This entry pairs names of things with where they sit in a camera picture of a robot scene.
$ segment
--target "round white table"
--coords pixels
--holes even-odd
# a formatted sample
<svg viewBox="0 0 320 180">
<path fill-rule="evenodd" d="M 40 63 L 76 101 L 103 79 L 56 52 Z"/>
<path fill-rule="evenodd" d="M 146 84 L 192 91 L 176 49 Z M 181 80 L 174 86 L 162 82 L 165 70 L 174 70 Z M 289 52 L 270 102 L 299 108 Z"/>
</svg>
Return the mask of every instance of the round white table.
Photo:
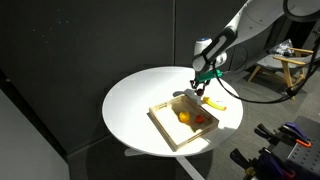
<svg viewBox="0 0 320 180">
<path fill-rule="evenodd" d="M 196 155 L 219 146 L 237 130 L 243 116 L 242 103 L 230 96 L 216 79 L 212 79 L 203 96 L 225 105 L 227 109 L 221 111 L 207 104 L 202 107 L 219 120 L 218 128 L 176 152 L 172 151 L 149 118 L 149 107 L 169 101 L 182 93 L 197 99 L 201 104 L 200 97 L 195 95 L 190 85 L 194 74 L 192 68 L 185 67 L 147 69 L 124 78 L 108 92 L 102 107 L 103 119 L 110 132 L 131 148 L 126 155 L 141 152 L 162 157 L 178 157 L 177 160 L 181 163 L 186 161 L 184 156 Z M 228 83 L 222 79 L 221 81 L 229 91 L 237 95 Z"/>
</svg>

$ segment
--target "table stand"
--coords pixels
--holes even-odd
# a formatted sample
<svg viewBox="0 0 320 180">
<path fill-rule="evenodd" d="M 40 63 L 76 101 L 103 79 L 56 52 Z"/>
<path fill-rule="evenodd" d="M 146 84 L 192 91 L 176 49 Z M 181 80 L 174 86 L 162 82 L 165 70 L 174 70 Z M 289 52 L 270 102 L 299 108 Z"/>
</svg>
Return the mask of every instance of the table stand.
<svg viewBox="0 0 320 180">
<path fill-rule="evenodd" d="M 128 148 L 125 150 L 124 154 L 126 156 L 137 156 L 145 154 L 143 152 Z M 201 174 L 192 166 L 192 164 L 184 157 L 178 156 L 176 160 L 180 163 L 180 165 L 186 170 L 186 172 L 191 176 L 194 180 L 205 180 Z"/>
</svg>

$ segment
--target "wooden tray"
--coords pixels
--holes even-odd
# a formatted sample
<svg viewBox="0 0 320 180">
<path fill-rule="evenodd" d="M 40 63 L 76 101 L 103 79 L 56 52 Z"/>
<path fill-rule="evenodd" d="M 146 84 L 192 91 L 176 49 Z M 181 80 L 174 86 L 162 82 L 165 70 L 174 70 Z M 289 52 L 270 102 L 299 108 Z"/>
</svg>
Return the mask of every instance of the wooden tray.
<svg viewBox="0 0 320 180">
<path fill-rule="evenodd" d="M 179 121 L 179 113 L 190 113 L 190 121 Z M 173 151 L 218 127 L 219 120 L 187 95 L 180 95 L 168 102 L 149 108 L 151 119 Z M 203 123 L 195 122 L 197 115 Z"/>
</svg>

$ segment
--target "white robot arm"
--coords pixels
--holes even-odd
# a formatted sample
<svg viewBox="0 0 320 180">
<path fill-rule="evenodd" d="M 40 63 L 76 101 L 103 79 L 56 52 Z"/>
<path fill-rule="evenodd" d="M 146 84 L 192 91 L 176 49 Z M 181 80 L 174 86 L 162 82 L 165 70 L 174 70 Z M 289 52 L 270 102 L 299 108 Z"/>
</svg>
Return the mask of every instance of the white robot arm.
<svg viewBox="0 0 320 180">
<path fill-rule="evenodd" d="M 320 18 L 319 9 L 319 0 L 248 0 L 214 40 L 196 42 L 192 88 L 213 78 L 207 73 L 225 62 L 228 48 L 256 36 L 283 14 L 298 22 L 316 21 Z"/>
</svg>

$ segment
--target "wooden chair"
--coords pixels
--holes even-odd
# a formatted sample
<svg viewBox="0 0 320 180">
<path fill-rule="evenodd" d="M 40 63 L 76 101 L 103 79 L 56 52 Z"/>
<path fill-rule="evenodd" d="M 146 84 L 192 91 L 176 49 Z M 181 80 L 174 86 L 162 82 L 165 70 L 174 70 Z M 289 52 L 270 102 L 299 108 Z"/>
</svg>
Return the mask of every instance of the wooden chair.
<svg viewBox="0 0 320 180">
<path fill-rule="evenodd" d="M 251 82 L 257 73 L 266 73 L 275 79 L 287 84 L 288 87 L 298 84 L 305 78 L 303 67 L 310 63 L 313 51 L 297 48 L 294 50 L 294 57 L 268 55 L 257 62 L 247 82 Z"/>
</svg>

